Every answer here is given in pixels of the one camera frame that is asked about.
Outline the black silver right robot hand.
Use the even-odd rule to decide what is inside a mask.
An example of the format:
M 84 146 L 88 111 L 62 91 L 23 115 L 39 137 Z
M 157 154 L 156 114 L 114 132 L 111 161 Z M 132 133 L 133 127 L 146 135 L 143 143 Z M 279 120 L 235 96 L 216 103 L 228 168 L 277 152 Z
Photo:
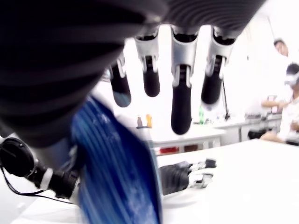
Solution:
M 3 0 L 0 120 L 35 148 L 69 135 L 73 115 L 151 26 L 214 25 L 239 34 L 261 0 Z

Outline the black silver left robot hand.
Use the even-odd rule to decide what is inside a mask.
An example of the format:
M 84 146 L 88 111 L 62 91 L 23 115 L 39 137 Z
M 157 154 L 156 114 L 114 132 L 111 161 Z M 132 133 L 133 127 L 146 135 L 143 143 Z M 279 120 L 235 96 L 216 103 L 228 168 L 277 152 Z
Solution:
M 197 163 L 182 161 L 159 168 L 163 195 L 189 188 L 206 188 L 213 181 L 212 173 L 201 173 L 203 169 L 216 168 L 216 160 L 206 159 Z

